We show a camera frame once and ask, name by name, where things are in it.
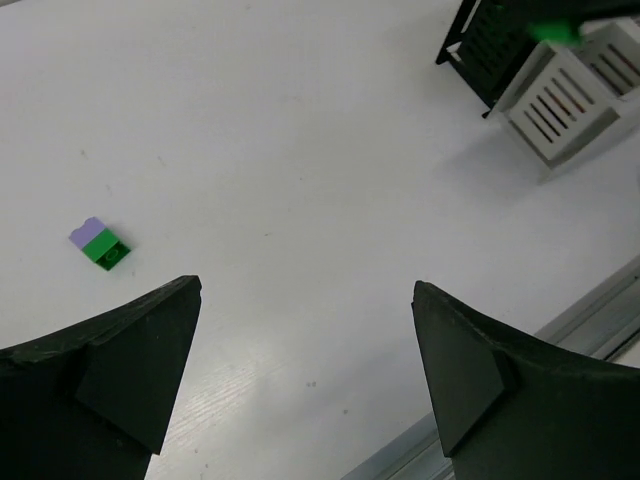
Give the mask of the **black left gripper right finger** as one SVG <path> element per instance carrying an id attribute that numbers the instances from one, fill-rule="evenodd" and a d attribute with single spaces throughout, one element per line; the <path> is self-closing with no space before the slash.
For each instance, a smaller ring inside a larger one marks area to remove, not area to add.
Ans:
<path id="1" fill-rule="evenodd" d="M 412 312 L 459 479 L 635 479 L 639 372 L 574 353 L 417 282 Z"/>

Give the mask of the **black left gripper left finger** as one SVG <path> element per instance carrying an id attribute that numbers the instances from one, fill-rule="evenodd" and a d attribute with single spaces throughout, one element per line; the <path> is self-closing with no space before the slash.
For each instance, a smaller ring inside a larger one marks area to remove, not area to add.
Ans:
<path id="1" fill-rule="evenodd" d="M 180 276 L 2 349 L 2 478 L 144 478 L 166 437 L 201 289 L 198 276 Z"/>

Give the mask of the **green square lego brick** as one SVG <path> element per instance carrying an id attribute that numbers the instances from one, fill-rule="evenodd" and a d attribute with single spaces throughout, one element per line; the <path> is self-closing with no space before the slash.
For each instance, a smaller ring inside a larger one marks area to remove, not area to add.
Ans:
<path id="1" fill-rule="evenodd" d="M 571 20 L 533 23 L 528 26 L 528 32 L 537 42 L 576 46 L 582 41 L 580 24 Z"/>

